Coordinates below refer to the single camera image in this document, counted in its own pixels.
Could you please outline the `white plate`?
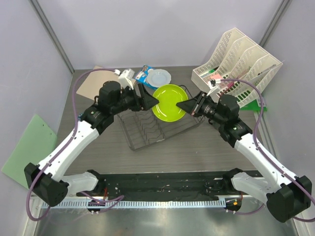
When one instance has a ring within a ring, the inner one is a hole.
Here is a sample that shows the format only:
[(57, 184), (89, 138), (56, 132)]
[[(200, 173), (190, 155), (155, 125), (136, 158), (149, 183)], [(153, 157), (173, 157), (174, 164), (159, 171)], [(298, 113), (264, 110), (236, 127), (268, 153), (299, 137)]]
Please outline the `white plate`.
[(149, 71), (146, 82), (155, 88), (159, 88), (171, 82), (171, 75), (164, 69), (153, 69)]

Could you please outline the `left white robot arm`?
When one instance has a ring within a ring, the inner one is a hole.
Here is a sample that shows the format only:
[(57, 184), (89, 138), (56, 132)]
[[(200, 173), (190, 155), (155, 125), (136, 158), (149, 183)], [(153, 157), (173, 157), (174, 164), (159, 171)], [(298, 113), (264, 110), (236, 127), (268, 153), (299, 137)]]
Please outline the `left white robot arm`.
[(58, 205), (70, 190), (100, 196), (105, 184), (98, 180), (96, 172), (88, 171), (68, 180), (63, 180), (64, 174), (78, 155), (114, 122), (115, 115), (126, 110), (147, 111), (159, 103), (142, 84), (138, 88), (139, 95), (129, 86), (121, 88), (118, 82), (105, 82), (93, 105), (76, 118), (73, 131), (60, 145), (38, 164), (29, 163), (24, 168), (30, 191), (50, 207)]

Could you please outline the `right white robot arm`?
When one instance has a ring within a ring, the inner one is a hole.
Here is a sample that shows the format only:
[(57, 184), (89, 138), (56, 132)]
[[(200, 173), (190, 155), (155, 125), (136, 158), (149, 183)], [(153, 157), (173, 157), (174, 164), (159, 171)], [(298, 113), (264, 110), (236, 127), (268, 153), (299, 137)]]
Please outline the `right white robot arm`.
[(225, 94), (214, 102), (206, 93), (178, 102), (177, 107), (194, 116), (205, 116), (238, 152), (243, 154), (260, 172), (257, 180), (235, 168), (223, 175), (222, 188), (227, 194), (236, 191), (247, 193), (262, 202), (278, 221), (284, 223), (311, 206), (312, 182), (298, 177), (281, 164), (256, 138), (240, 118), (236, 97)]

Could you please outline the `lime green plate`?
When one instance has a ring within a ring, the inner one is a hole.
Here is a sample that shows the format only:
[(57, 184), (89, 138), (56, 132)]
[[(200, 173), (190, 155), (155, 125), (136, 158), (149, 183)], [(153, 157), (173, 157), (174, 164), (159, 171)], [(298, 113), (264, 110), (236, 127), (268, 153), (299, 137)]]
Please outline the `lime green plate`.
[(178, 85), (167, 84), (155, 90), (153, 97), (159, 101), (152, 112), (161, 121), (176, 122), (184, 117), (185, 111), (177, 106), (178, 102), (189, 99), (187, 93)]

